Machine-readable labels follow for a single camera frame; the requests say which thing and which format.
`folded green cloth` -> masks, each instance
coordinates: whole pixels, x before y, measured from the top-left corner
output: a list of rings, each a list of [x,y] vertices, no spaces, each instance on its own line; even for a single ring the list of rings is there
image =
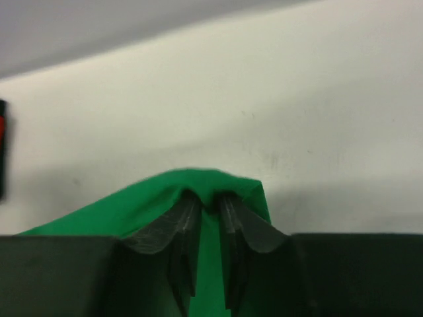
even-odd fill
[[[127,237],[171,208],[183,190],[192,190],[206,209],[216,192],[231,190],[263,219],[270,221],[261,182],[218,170],[171,170],[148,178],[67,216],[22,234],[95,235]],[[203,212],[198,255],[197,294],[190,316],[230,316],[225,309],[217,215]]]

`black and red object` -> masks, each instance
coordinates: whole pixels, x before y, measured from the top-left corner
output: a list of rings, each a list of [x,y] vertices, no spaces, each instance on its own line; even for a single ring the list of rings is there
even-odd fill
[[[7,103],[0,99],[0,199],[5,195],[6,188],[6,126]]]

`green cloth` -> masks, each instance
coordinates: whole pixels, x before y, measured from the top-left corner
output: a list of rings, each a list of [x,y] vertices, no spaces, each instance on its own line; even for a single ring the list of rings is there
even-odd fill
[[[261,182],[218,170],[171,170],[148,178],[60,219],[23,234],[95,235],[127,237],[171,208],[183,190],[196,192],[206,209],[216,192],[232,190],[263,219],[270,221]],[[230,316],[225,309],[219,223],[217,215],[203,212],[198,256],[197,294],[190,316]]]

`white table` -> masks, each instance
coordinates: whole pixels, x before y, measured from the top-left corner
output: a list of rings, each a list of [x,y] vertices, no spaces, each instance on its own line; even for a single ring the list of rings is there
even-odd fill
[[[261,179],[286,232],[423,232],[421,16],[419,0],[273,6],[0,79],[0,232],[184,166]]]

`black object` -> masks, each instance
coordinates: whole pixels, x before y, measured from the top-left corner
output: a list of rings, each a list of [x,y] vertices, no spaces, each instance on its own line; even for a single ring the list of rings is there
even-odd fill
[[[187,316],[202,205],[186,192],[127,239],[0,238],[0,316]]]
[[[423,316],[423,236],[286,236],[234,194],[216,203],[232,316]]]
[[[5,195],[6,188],[6,102],[0,99],[0,199]]]

